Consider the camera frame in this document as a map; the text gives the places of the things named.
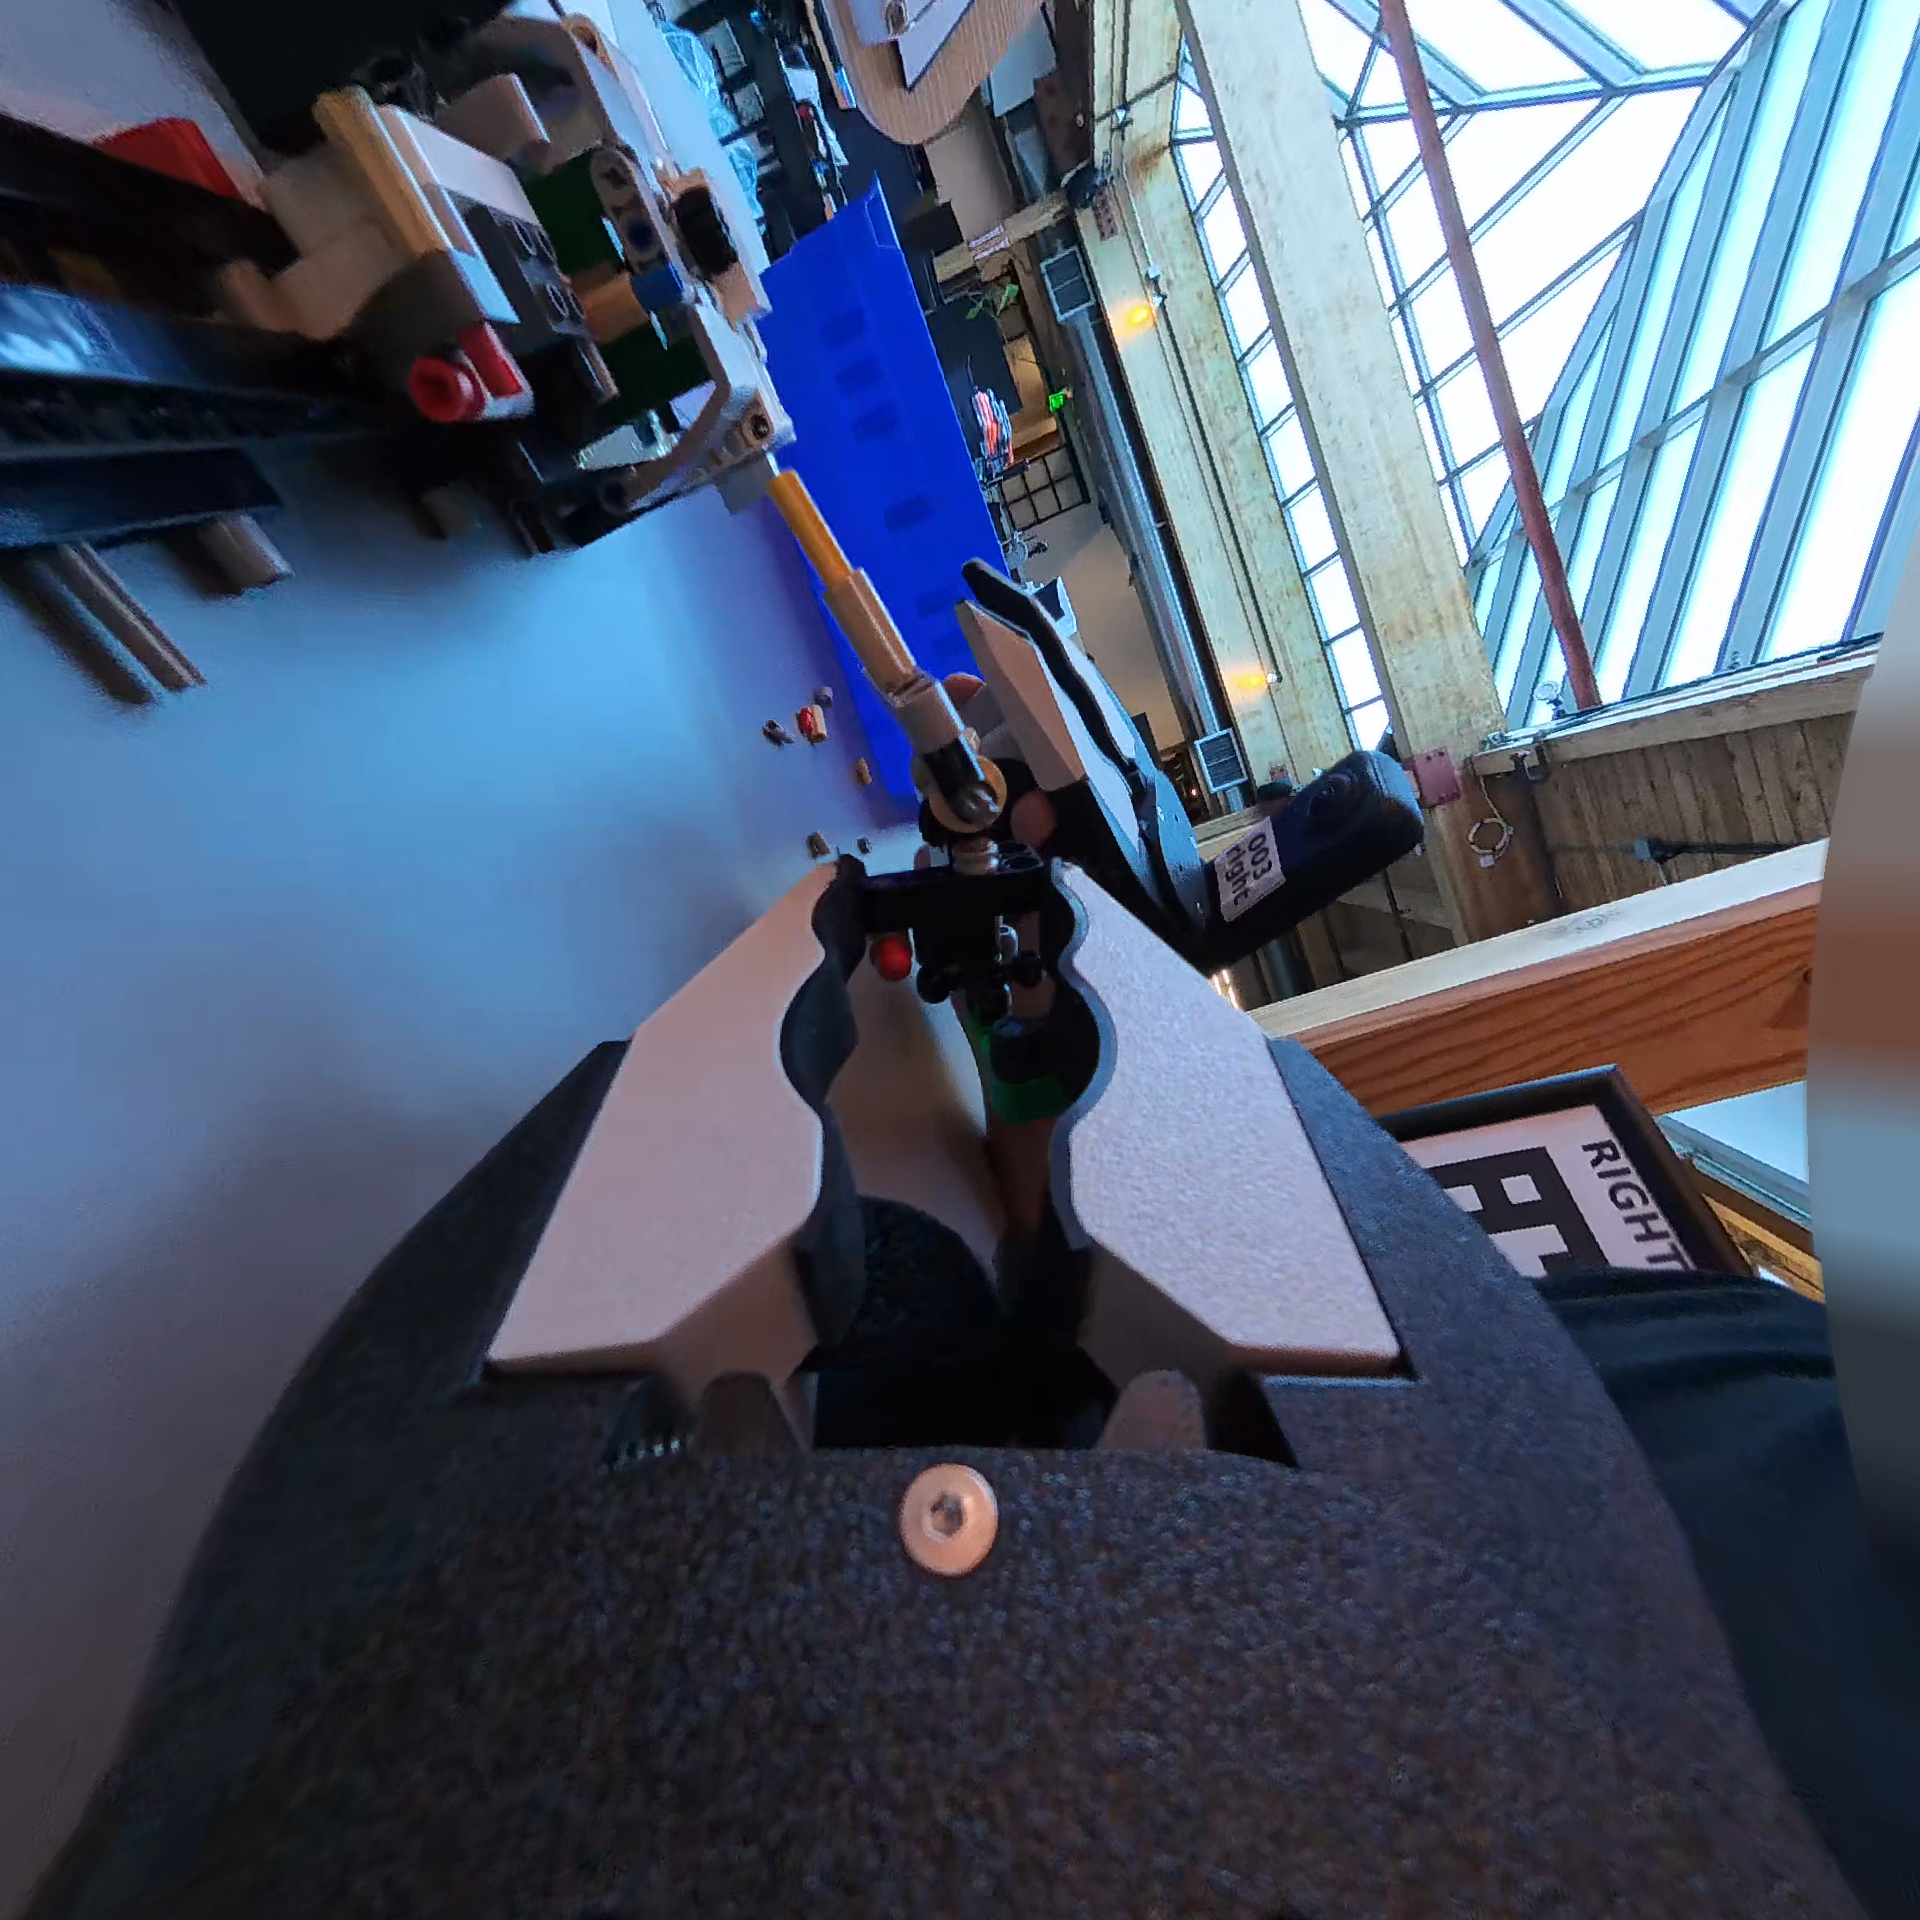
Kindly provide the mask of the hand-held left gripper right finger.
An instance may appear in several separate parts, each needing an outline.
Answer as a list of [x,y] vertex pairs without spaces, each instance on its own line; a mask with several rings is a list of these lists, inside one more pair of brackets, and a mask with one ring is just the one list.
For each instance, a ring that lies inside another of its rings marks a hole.
[[1052,1137],[1052,1199],[1088,1256],[1078,1341],[1110,1381],[1172,1370],[1390,1375],[1401,1343],[1262,1025],[1089,876],[1063,985],[1094,1066]]

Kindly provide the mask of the green lego angle beam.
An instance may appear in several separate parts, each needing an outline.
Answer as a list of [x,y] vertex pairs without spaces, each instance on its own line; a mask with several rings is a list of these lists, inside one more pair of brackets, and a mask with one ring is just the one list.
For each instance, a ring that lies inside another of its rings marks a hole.
[[1097,1028],[1085,1013],[1056,1005],[1047,1014],[1008,1014],[989,1024],[961,1004],[959,1020],[989,1120],[1056,1120],[1088,1090]]

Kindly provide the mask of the blue plastic bin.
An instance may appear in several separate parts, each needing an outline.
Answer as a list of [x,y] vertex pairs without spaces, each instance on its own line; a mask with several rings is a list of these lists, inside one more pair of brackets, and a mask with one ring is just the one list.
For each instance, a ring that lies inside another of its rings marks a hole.
[[780,463],[932,678],[976,671],[961,567],[1000,551],[949,378],[879,185],[801,234],[763,278],[768,370],[796,428]]

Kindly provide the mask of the grey air duct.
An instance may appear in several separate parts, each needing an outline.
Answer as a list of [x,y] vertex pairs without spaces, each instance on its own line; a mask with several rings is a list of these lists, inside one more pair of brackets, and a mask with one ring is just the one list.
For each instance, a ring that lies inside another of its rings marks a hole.
[[1085,444],[1088,474],[1127,557],[1171,704],[1185,738],[1206,735],[1219,725],[1213,687],[1175,577],[1159,496],[1135,453],[1131,416],[1097,306],[1089,304],[1065,319],[1063,337],[1071,360],[1071,407]]

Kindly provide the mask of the person's right hand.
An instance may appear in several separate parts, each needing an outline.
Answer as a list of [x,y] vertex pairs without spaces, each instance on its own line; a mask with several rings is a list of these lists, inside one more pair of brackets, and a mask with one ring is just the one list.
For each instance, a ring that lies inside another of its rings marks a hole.
[[1000,714],[999,696],[985,678],[968,671],[944,676],[959,719],[976,735],[982,759],[993,760],[1005,781],[1005,805],[993,826],[1005,842],[1045,855],[1059,829],[1059,810],[1033,777],[1017,735]]

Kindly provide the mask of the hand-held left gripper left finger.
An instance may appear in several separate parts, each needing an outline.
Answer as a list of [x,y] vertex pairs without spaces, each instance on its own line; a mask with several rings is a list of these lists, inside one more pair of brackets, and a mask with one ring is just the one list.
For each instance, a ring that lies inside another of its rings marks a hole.
[[863,871],[819,866],[631,1034],[486,1364],[792,1378],[863,1294],[829,1090]]

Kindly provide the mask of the white black lego truck model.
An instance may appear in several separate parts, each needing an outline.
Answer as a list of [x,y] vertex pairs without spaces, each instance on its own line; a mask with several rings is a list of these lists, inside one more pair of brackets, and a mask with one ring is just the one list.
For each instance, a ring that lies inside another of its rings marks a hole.
[[179,5],[251,134],[5,112],[5,593],[118,704],[204,671],[108,562],[287,577],[273,445],[383,445],[420,519],[532,553],[716,489],[796,424],[751,168],[663,5]]

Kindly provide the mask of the framed marker sign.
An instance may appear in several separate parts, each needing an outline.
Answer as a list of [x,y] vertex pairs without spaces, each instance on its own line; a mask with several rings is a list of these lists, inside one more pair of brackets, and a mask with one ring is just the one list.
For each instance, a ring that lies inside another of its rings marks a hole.
[[1425,1101],[1377,1125],[1524,1277],[1752,1277],[1615,1065]]

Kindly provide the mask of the wooden post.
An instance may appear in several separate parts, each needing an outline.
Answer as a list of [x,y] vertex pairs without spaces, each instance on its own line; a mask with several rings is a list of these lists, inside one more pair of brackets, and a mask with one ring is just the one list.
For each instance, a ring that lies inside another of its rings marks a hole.
[[1368,1112],[1614,1065],[1652,1112],[1799,1084],[1820,838],[1254,1009]]

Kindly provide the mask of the wooden column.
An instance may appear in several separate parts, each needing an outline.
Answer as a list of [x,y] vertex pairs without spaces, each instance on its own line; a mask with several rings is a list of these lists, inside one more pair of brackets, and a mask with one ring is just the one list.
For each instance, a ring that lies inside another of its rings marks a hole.
[[1302,8],[1180,13],[1287,383],[1268,463],[1343,732],[1462,760],[1496,685]]

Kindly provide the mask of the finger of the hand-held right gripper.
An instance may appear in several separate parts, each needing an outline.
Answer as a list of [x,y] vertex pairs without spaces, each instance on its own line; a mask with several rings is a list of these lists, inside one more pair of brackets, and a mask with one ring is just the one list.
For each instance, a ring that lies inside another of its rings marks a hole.
[[1143,740],[1134,728],[1131,714],[1117,708],[1117,700],[1110,693],[1099,693],[1104,678],[1094,671],[1089,656],[1069,639],[1043,597],[999,573],[985,559],[965,562],[965,583],[972,600],[985,615],[1033,642],[1047,671],[1067,700],[1067,706],[1085,725],[1101,756],[1119,767],[1123,778],[1143,781]]
[[980,740],[1008,734],[1025,773],[1047,792],[1088,783],[1084,727],[1069,714],[1039,644],[976,600],[955,602],[953,613],[980,678],[980,689],[957,704],[965,727]]

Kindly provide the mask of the lego gear subassembly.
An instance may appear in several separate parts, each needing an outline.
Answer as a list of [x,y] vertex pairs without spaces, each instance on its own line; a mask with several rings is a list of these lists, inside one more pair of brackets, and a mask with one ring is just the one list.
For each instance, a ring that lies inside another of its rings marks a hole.
[[849,562],[805,479],[777,471],[769,498],[813,572],[831,618],[907,744],[907,773],[920,801],[926,861],[877,876],[861,904],[872,966],[910,977],[928,1004],[961,1004],[989,1024],[1043,1016],[1060,999],[1059,962],[1043,946],[1048,916],[1063,912],[1048,866],[993,826],[1005,781],[982,759],[941,678],[910,654],[865,568]]

